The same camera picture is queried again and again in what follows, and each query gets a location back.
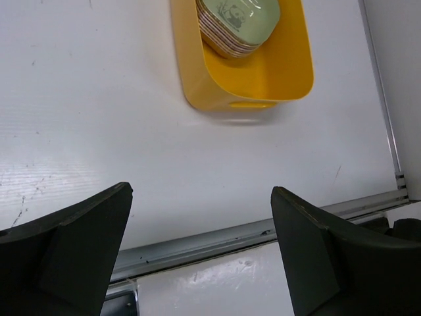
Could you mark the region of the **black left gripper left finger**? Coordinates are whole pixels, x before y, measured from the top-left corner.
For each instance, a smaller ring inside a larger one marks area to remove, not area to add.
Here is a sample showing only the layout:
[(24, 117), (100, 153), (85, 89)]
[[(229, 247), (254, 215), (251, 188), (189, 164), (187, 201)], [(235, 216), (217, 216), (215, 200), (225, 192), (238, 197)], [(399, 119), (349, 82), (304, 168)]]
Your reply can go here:
[(2, 315), (99, 315), (130, 215), (120, 182), (1, 231)]

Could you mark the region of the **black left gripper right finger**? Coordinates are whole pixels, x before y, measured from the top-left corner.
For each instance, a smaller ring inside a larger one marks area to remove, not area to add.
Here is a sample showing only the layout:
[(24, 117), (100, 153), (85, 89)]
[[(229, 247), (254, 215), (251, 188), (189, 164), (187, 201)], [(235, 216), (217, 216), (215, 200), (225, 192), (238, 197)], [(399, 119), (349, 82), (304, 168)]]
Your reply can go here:
[(294, 314), (420, 314), (420, 242), (350, 223), (283, 187), (271, 208)]

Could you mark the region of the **yellow panda plate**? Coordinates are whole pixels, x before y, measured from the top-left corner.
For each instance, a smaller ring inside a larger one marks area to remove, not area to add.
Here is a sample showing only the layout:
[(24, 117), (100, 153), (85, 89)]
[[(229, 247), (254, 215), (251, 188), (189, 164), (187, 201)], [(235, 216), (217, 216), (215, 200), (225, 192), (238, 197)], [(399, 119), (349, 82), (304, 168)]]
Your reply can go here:
[(208, 11), (198, 8), (197, 16), (202, 39), (223, 58), (244, 58), (261, 46), (247, 43), (235, 34), (235, 30)]

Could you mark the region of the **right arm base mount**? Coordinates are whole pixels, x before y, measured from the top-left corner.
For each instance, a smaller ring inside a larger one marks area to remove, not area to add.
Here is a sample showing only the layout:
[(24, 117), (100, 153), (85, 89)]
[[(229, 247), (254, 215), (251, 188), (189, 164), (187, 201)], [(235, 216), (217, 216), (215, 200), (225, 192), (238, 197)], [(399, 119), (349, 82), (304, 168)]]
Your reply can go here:
[(390, 226), (385, 217), (380, 217), (365, 223), (360, 223), (359, 226), (402, 240), (413, 242), (421, 241), (419, 219), (398, 219), (392, 226)]

